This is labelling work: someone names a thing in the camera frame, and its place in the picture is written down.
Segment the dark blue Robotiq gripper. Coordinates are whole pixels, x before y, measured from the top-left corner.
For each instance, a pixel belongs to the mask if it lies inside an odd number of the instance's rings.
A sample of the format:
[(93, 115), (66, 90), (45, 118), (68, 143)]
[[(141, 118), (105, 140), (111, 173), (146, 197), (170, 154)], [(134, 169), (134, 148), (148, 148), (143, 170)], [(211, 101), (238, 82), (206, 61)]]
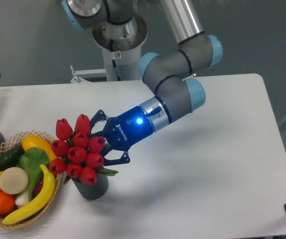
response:
[[(101, 121), (107, 121), (100, 136), (104, 137), (114, 150), (127, 151), (132, 145), (145, 139), (153, 133), (153, 128), (146, 118), (143, 109), (136, 106), (129, 111), (108, 119), (103, 110), (98, 110), (90, 119), (91, 130)], [(128, 152), (119, 159), (104, 158), (104, 166), (130, 163)]]

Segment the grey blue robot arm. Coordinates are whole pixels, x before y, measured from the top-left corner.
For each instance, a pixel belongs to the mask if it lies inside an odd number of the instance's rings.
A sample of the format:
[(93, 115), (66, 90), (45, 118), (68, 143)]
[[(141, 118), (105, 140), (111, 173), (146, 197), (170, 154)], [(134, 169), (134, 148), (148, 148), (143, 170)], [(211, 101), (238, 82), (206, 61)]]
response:
[(130, 0), (64, 0), (62, 6), (77, 30), (92, 29), (101, 48), (108, 81), (142, 80), (153, 97), (117, 117), (98, 111), (91, 123), (106, 122), (98, 135), (112, 150), (122, 151), (119, 159), (104, 165), (129, 163), (128, 150), (135, 143), (192, 113), (205, 103), (202, 85), (193, 74), (219, 62), (221, 42), (207, 35), (193, 3), (189, 0), (161, 2), (178, 50), (162, 57), (141, 54), (147, 37), (145, 21), (134, 12)]

